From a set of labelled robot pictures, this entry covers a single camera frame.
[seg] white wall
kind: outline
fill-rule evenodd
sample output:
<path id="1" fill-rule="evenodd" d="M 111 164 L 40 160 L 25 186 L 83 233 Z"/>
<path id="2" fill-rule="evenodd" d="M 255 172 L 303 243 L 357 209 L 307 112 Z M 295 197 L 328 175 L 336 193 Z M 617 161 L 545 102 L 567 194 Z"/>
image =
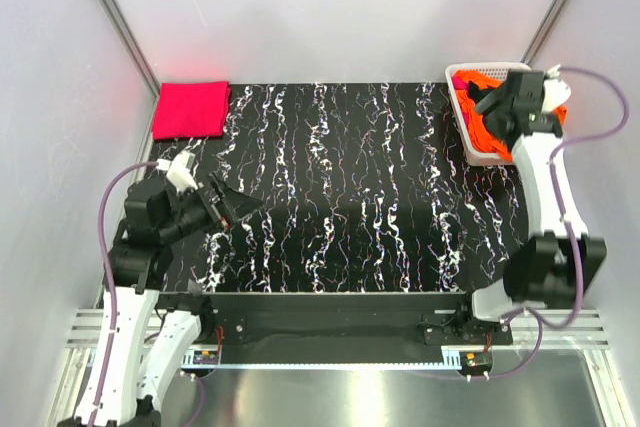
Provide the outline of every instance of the white wall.
<path id="1" fill-rule="evenodd" d="M 605 237 L 608 257 L 588 300 L 601 312 L 627 396 L 640 419 L 640 52 L 638 0 L 571 0 L 537 62 L 582 66 L 613 77 L 631 103 L 617 137 L 567 152 L 567 171 L 583 219 Z M 599 85 L 567 74 L 573 96 L 566 131 L 596 132 L 615 124 L 620 108 Z"/>
<path id="2" fill-rule="evenodd" d="M 552 0 L 118 0 L 168 80 L 444 78 L 456 62 L 520 60 Z"/>
<path id="3" fill-rule="evenodd" d="M 135 160 L 152 99 L 97 0 L 0 0 L 0 39 L 0 424 L 39 426 L 98 291 L 102 191 Z"/>

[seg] black and white marble pattern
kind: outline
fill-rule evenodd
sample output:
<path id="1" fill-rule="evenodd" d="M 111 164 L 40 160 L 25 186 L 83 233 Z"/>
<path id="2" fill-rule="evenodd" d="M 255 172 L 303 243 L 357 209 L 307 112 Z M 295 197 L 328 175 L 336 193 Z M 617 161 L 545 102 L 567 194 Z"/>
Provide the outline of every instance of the black and white marble pattern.
<path id="1" fill-rule="evenodd" d="M 233 86 L 223 138 L 151 158 L 184 148 L 266 209 L 177 245 L 170 291 L 468 291 L 527 233 L 517 172 L 465 162 L 440 83 Z"/>

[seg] orange cloth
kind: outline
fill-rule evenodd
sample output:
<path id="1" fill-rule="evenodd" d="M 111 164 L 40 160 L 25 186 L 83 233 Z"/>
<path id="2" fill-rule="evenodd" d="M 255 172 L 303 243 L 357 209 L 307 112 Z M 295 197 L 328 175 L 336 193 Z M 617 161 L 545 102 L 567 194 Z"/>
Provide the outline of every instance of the orange cloth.
<path id="1" fill-rule="evenodd" d="M 492 79 L 475 70 L 459 70 L 455 75 L 467 84 L 473 82 L 480 87 L 481 90 L 489 87 L 495 88 L 502 84 L 501 80 Z M 456 96 L 458 97 L 460 109 L 469 117 L 467 131 L 469 132 L 469 138 L 471 139 L 473 147 L 479 152 L 497 153 L 504 160 L 513 162 L 513 157 L 507 150 L 504 142 L 499 141 L 487 131 L 487 128 L 482 122 L 482 115 L 476 113 L 476 103 L 469 98 L 469 93 L 466 90 L 456 90 Z M 567 108 L 561 105 L 556 108 L 553 113 L 558 116 L 560 123 L 564 124 L 564 119 L 567 116 Z"/>

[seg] white basket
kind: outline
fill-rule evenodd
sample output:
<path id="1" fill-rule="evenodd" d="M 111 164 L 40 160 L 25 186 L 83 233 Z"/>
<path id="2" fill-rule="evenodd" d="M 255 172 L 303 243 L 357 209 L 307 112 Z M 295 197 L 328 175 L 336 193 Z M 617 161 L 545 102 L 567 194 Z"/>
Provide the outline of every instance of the white basket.
<path id="1" fill-rule="evenodd" d="M 510 165 L 511 162 L 507 162 L 498 154 L 478 152 L 473 147 L 471 139 L 469 138 L 469 132 L 467 131 L 467 125 L 464 123 L 464 116 L 460 109 L 460 103 L 458 102 L 456 91 L 453 88 L 452 78 L 459 70 L 475 70 L 488 75 L 489 77 L 493 77 L 494 79 L 504 80 L 507 78 L 507 72 L 513 69 L 531 70 L 531 67 L 519 62 L 474 62 L 468 64 L 453 64 L 445 70 L 447 84 L 449 85 L 449 97 L 451 97 L 451 104 L 453 105 L 453 113 L 455 114 L 456 122 L 458 123 L 458 130 L 462 136 L 464 153 L 467 157 L 467 162 L 469 162 L 470 165 Z"/>

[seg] folded towel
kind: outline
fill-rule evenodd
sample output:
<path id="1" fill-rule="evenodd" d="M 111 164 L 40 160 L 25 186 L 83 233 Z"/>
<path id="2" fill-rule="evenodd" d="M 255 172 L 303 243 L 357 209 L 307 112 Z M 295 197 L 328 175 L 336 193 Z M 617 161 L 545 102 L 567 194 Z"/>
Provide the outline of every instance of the folded towel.
<path id="1" fill-rule="evenodd" d="M 228 82 L 162 84 L 153 139 L 221 136 L 230 93 Z"/>

